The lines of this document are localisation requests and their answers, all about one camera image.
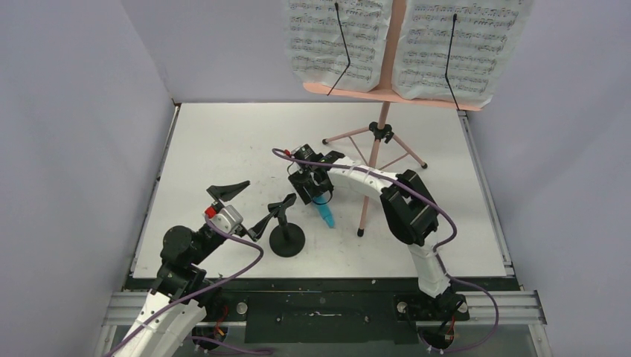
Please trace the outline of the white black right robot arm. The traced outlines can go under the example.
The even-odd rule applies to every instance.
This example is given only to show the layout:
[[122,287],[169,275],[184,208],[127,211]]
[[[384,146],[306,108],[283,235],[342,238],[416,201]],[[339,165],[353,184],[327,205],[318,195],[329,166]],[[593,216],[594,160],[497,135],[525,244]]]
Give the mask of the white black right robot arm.
[[293,151],[274,149],[273,153],[298,165],[289,181],[305,203],[338,188],[380,203],[389,231],[410,252],[419,290],[424,293],[420,299],[423,314],[439,321],[469,317],[464,296],[453,290],[438,256],[438,244],[429,239],[443,212],[415,171],[389,173],[337,151],[316,153],[307,144]]

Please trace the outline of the pink folding music stand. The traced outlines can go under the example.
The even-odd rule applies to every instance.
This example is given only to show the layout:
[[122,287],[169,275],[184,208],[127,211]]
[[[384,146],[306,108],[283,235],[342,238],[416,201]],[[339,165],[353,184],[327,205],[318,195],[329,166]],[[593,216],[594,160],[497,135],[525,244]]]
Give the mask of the pink folding music stand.
[[356,99],[366,99],[366,100],[378,100],[382,103],[382,107],[379,114],[379,119],[375,123],[371,123],[368,126],[355,129],[340,135],[335,135],[333,137],[324,138],[322,143],[327,145],[334,141],[341,140],[343,138],[347,138],[350,141],[354,141],[353,137],[356,135],[363,134],[365,132],[373,133],[373,144],[371,147],[371,154],[368,158],[366,158],[361,150],[358,150],[359,156],[367,164],[369,167],[375,168],[377,166],[377,159],[379,154],[379,147],[381,144],[387,144],[389,141],[395,141],[404,151],[405,153],[401,155],[399,158],[387,163],[383,166],[383,168],[389,167],[392,164],[397,163],[398,161],[410,156],[412,157],[418,164],[421,165],[423,169],[427,168],[427,163],[417,155],[413,149],[407,145],[403,139],[401,139],[398,135],[394,134],[391,131],[391,127],[386,123],[388,118],[388,112],[392,103],[411,103],[425,106],[436,106],[441,108],[450,108],[455,109],[457,112],[461,110],[473,110],[479,111],[479,107],[474,107],[471,105],[465,105],[460,107],[456,99],[454,99],[451,103],[440,100],[424,100],[424,99],[413,99],[407,100],[399,96],[395,90],[393,90],[392,86],[392,77],[394,73],[394,60],[396,57],[397,46],[400,39],[400,32],[403,24],[403,20],[406,15],[407,4],[404,0],[396,0],[392,2],[391,6],[391,20],[388,28],[388,33],[386,37],[385,51],[381,66],[381,72],[379,77],[379,83],[375,88],[368,92],[360,92],[360,91],[346,91],[341,89],[334,89],[332,87],[324,86],[322,84],[316,83],[306,83],[304,84],[304,88],[315,94],[332,94],[334,96],[340,97],[352,97]]

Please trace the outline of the sheet music page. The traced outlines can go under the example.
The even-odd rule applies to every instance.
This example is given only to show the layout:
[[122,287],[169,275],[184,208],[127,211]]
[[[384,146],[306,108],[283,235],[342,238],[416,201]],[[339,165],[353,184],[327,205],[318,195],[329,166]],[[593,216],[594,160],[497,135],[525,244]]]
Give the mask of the sheet music page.
[[532,1],[407,1],[391,86],[406,100],[482,108],[492,99]]
[[303,83],[369,92],[379,84],[392,1],[281,2],[285,54]]

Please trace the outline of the black microphone desk stand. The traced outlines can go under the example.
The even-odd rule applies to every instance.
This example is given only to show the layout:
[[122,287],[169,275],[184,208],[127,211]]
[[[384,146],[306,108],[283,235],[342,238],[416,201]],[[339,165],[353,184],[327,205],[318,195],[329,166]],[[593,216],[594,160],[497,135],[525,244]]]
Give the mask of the black microphone desk stand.
[[306,242],[303,230],[298,225],[288,222],[286,217],[286,210],[295,204],[296,198],[295,193],[290,193],[282,202],[268,204],[270,215],[278,220],[278,225],[269,236],[269,245],[279,257],[296,256],[303,250]]

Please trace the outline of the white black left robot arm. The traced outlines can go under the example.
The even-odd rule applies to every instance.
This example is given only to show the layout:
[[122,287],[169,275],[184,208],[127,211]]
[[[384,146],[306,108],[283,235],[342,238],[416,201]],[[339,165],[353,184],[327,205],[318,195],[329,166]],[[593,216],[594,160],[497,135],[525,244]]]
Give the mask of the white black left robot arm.
[[172,356],[185,341],[216,355],[247,353],[242,347],[230,347],[220,325],[201,328],[203,320],[222,322],[229,308],[222,299],[222,285],[254,267],[245,268],[228,277],[215,280],[206,277],[200,268],[206,258],[224,242],[232,240],[257,249],[256,261],[263,257],[257,245],[270,215],[254,228],[246,228],[240,213],[228,201],[249,186],[249,181],[225,186],[210,186],[213,199],[205,210],[205,224],[198,230],[177,225],[162,238],[161,266],[147,293],[135,321],[123,340],[112,347],[108,356]]

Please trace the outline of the blue toy microphone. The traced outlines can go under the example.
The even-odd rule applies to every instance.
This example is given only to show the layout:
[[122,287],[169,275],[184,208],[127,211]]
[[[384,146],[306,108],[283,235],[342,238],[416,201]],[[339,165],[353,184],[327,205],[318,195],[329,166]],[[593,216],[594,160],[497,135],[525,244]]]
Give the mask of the blue toy microphone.
[[318,196],[318,197],[314,197],[312,202],[316,210],[318,211],[318,214],[326,223],[327,227],[335,228],[335,220],[334,220],[332,211],[330,210],[328,206],[329,199],[323,196]]

